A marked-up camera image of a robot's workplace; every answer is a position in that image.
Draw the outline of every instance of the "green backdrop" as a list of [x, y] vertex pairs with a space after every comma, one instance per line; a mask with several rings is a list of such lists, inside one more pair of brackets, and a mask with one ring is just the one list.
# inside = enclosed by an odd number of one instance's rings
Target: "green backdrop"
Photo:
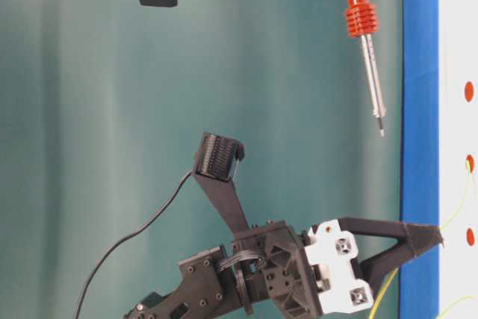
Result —
[[[402, 6], [374, 1], [384, 140], [346, 0], [0, 0], [0, 317], [70, 318], [100, 254], [170, 195], [204, 130], [246, 145], [250, 223], [397, 219]], [[82, 317], [122, 318], [179, 284], [177, 261], [230, 240], [189, 181], [100, 270]], [[393, 288], [381, 318], [396, 312]], [[280, 317], [269, 301], [254, 318]]]

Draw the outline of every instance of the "wire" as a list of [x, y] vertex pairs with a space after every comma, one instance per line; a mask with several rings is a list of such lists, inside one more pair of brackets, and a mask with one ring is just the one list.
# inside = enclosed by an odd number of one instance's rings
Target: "wire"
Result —
[[461, 297], [460, 299], [455, 300], [438, 317], [436, 317], [436, 319], [442, 319], [454, 306], [456, 306], [456, 305], [458, 305], [461, 302], [464, 302], [466, 300], [478, 300], [478, 297], [475, 297], [474, 295], [467, 295], [466, 297]]
[[159, 216], [168, 208], [168, 206], [171, 204], [171, 202], [176, 198], [179, 190], [181, 190], [181, 187], [183, 184], [186, 182], [187, 179], [191, 176], [191, 171], [186, 173], [181, 180], [179, 181], [178, 187], [174, 190], [173, 194], [171, 197], [156, 211], [156, 213], [146, 222], [144, 223], [138, 230], [135, 232], [132, 232], [129, 235], [126, 235], [125, 237], [121, 238], [119, 241], [117, 241], [115, 244], [113, 244], [102, 256], [102, 258], [96, 263], [96, 266], [93, 268], [91, 271], [90, 275], [87, 277], [87, 280], [83, 284], [83, 288], [81, 289], [80, 297], [78, 298], [78, 305], [76, 306], [75, 310], [75, 319], [80, 318], [80, 312], [81, 312], [81, 306], [83, 305], [84, 297], [87, 294], [88, 287], [90, 286], [91, 281], [93, 280], [93, 277], [95, 276], [96, 272], [98, 269], [102, 266], [102, 264], [105, 262], [105, 260], [108, 258], [108, 256], [121, 244], [125, 243], [127, 240], [136, 237], [137, 235], [141, 234], [144, 232], [145, 229], [147, 229], [151, 224], [158, 219]]
[[383, 296], [388, 290], [388, 287], [390, 286], [391, 282], [394, 280], [395, 276], [398, 273], [398, 268], [395, 269], [393, 272], [391, 272], [390, 276], [388, 276], [387, 281], [385, 284], [382, 286], [382, 289], [379, 291], [379, 295], [376, 296], [375, 303], [373, 304], [373, 308], [370, 311], [370, 314], [368, 315], [368, 319], [374, 319], [377, 310], [380, 307], [380, 303], [382, 302]]
[[[466, 170], [468, 171], [468, 174], [471, 175], [471, 164], [470, 164], [470, 161], [466, 161]], [[467, 180], [467, 184], [466, 184], [466, 188], [465, 188], [465, 192], [463, 193], [463, 198], [462, 198], [462, 201], [460, 202], [459, 204], [459, 207], [456, 209], [455, 213], [453, 213], [453, 215], [448, 218], [442, 225], [440, 225], [440, 230], [442, 229], [445, 229], [448, 225], [450, 225], [457, 217], [458, 215], [461, 213], [463, 207], [465, 206], [465, 202], [466, 202], [466, 199], [467, 199], [467, 193], [468, 193], [468, 189], [470, 187], [470, 183], [471, 183], [471, 179], [472, 176], [469, 176], [468, 177], [468, 180]], [[385, 295], [385, 293], [387, 292], [388, 290], [388, 287], [390, 286], [392, 280], [394, 279], [394, 277], [397, 275], [398, 273], [398, 268], [395, 269], [391, 275], [388, 277], [387, 279], [387, 282], [385, 283], [385, 285], [382, 287], [382, 289], [380, 289], [380, 292], [379, 292], [379, 295], [377, 296], [376, 300], [375, 300], [375, 303], [373, 304], [373, 308], [372, 310], [370, 311], [370, 315], [368, 316], [368, 319], [374, 319], [375, 318], [375, 315], [376, 315], [376, 312], [377, 310], [379, 309], [380, 307], [380, 303], [382, 302], [382, 299], [383, 299], [383, 296]], [[473, 296], [467, 296], [467, 297], [463, 297], [461, 299], [458, 299], [456, 302], [454, 302], [450, 307], [448, 307], [442, 314], [440, 314], [436, 319], [441, 319], [450, 309], [452, 309], [452, 307], [454, 307], [456, 304], [460, 303], [461, 301], [463, 300], [468, 300], [468, 299], [478, 299], [477, 297], [473, 297]]]
[[470, 188], [471, 179], [472, 179], [470, 161], [466, 161], [466, 170], [467, 170], [467, 172], [468, 172], [469, 177], [467, 178], [466, 188], [465, 188], [465, 192], [463, 193], [462, 201], [460, 202], [460, 204], [459, 204], [458, 208], [456, 209], [455, 213], [453, 213], [453, 214], [451, 215], [451, 217], [448, 218], [448, 219], [440, 226], [440, 230], [447, 228], [447, 227], [455, 220], [455, 218], [458, 217], [458, 215], [462, 212], [463, 207], [465, 206], [465, 202], [466, 202], [466, 199], [467, 199], [468, 189]]

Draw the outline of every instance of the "bolt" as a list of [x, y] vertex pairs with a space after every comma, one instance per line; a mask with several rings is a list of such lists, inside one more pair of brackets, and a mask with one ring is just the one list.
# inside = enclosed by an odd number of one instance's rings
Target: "bolt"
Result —
[[366, 303], [368, 301], [364, 288], [357, 288], [353, 291], [350, 291], [350, 299], [352, 300], [354, 306], [359, 306], [360, 304]]
[[341, 238], [335, 242], [335, 249], [339, 255], [345, 255], [352, 250], [352, 244], [346, 238]]

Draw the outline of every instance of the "black 3d-printed part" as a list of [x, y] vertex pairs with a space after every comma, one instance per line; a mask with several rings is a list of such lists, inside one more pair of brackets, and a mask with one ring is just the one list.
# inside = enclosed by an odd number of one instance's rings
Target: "black 3d-printed part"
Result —
[[232, 162], [237, 158], [239, 146], [236, 140], [215, 134], [206, 135], [197, 173], [221, 181], [229, 180]]
[[230, 137], [205, 132], [196, 153], [193, 177], [232, 233], [249, 228], [230, 177], [234, 159], [244, 158], [244, 146]]

